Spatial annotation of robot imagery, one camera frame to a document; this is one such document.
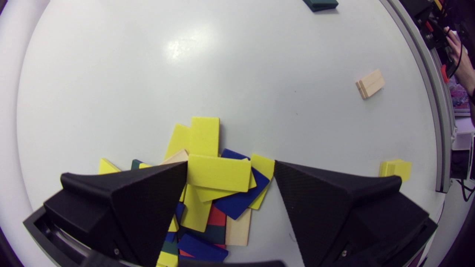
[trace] round white table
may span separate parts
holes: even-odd
[[[363,100],[355,82],[380,69]],[[160,163],[173,125],[221,119],[220,149],[377,176],[412,162],[401,192],[434,218],[436,137],[425,86],[378,0],[312,13],[302,0],[51,1],[31,38],[18,94],[18,145],[33,209],[63,172]],[[303,262],[277,184],[229,262]]]

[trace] dark green block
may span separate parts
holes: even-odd
[[[336,0],[304,0],[304,2],[313,12],[334,9],[338,6]]]
[[[178,248],[177,248],[177,239],[176,239],[176,236],[175,236],[175,239],[173,240],[173,242],[168,242],[168,241],[165,241],[163,243],[163,247],[161,248],[161,250],[163,252],[167,252],[167,253],[170,253],[170,254],[173,254],[173,255],[178,255]]]
[[[130,168],[131,170],[136,170],[139,169],[140,164],[143,163],[140,160],[133,160],[132,161],[132,167]]]
[[[189,232],[209,243],[224,245],[224,238],[226,237],[226,226],[207,225],[204,232],[198,232],[183,226],[177,232],[178,238],[181,238],[185,232]]]

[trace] yellow block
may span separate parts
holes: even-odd
[[[389,164],[388,166],[388,175],[397,175],[401,177],[402,182],[409,180],[411,176],[411,166],[410,162],[397,162]]]
[[[110,161],[105,158],[101,158],[99,160],[99,174],[107,174],[107,173],[114,173],[120,172],[121,170],[115,167]]]
[[[190,151],[190,128],[181,124],[175,124],[163,159],[170,158],[182,149]]]
[[[178,231],[178,222],[177,222],[177,217],[174,215],[173,218],[171,219],[170,226],[168,227],[169,232],[176,232]]]
[[[224,198],[226,196],[236,194],[236,191],[228,191],[221,189],[206,188],[201,186],[195,186],[196,193],[198,194],[201,202],[207,202],[210,200]]]
[[[247,192],[251,162],[190,154],[187,183],[214,189]]]
[[[181,217],[181,225],[199,232],[204,232],[208,222],[211,201],[201,202],[196,189],[192,185],[187,185],[185,193],[186,208]]]
[[[160,165],[165,165],[165,164],[172,164],[172,163],[177,163],[177,162],[185,162],[188,161],[188,153],[186,152],[185,149],[179,150],[175,154],[173,154],[170,158],[164,160]]]
[[[269,180],[272,180],[272,177],[274,176],[274,160],[256,154],[252,154],[251,164],[254,169],[262,173]],[[256,199],[251,203],[251,205],[249,205],[251,209],[258,210],[261,207],[262,201],[264,200],[269,185],[270,183],[264,188],[264,190],[262,190],[262,192],[256,197]]]
[[[186,187],[187,187],[187,186],[188,186],[188,185],[185,184],[185,187],[183,187],[183,191],[181,191],[180,200],[179,200],[180,202],[185,201],[185,192],[186,192]]]
[[[434,2],[436,3],[439,10],[442,10],[442,5],[440,4],[440,1],[439,0],[434,0]]]
[[[148,165],[148,164],[143,163],[143,162],[139,164],[139,169],[148,168],[148,167],[151,167],[151,165]]]
[[[403,162],[402,159],[396,159],[396,160],[393,160],[393,161],[385,161],[385,162],[381,162],[380,164],[380,174],[379,176],[380,177],[386,177],[386,176],[390,176],[388,174],[388,165],[390,163],[396,163],[396,162]]]
[[[158,256],[157,266],[165,265],[167,267],[177,267],[178,266],[178,255],[173,255],[168,252],[161,251]]]
[[[274,164],[274,160],[256,154],[251,155],[252,167],[266,176],[269,180],[271,180],[274,175]]]
[[[216,157],[219,143],[219,118],[191,117],[190,154]]]
[[[252,172],[251,172],[251,177],[249,178],[249,189],[254,188],[256,186],[257,186],[256,179],[254,178],[254,175],[252,175]]]

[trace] cable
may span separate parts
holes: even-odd
[[[462,62],[462,53],[464,52],[463,49],[464,49],[464,44],[462,43],[462,40],[460,40],[460,56],[458,57],[457,66],[455,67],[455,70],[454,70],[454,72],[450,75],[450,77],[452,77],[452,76],[455,74],[455,72],[458,70],[458,67],[460,66],[460,62]]]
[[[468,202],[468,200],[470,199],[472,194],[475,192],[475,187],[473,187],[472,189],[466,187],[465,184],[464,184],[464,180],[462,180],[462,179],[461,179],[461,181],[459,181],[459,180],[456,180],[456,181],[460,184],[460,186],[462,186],[462,194],[463,194],[464,200],[465,200],[465,202]],[[465,194],[465,190],[468,190],[470,192],[470,195],[468,195],[468,197]]]

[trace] person's hand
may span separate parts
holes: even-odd
[[[460,41],[458,40],[455,33],[451,30],[448,30],[448,27],[445,28],[445,31],[448,31],[447,41],[452,48],[452,53],[450,57],[455,61],[455,65],[458,64],[458,59],[460,58],[460,53],[462,53],[462,60],[458,66],[457,71],[455,72],[455,77],[457,78],[460,85],[462,85],[466,90],[469,96],[473,96],[475,88],[475,70],[472,67],[470,58],[468,57],[465,51],[460,50]]]

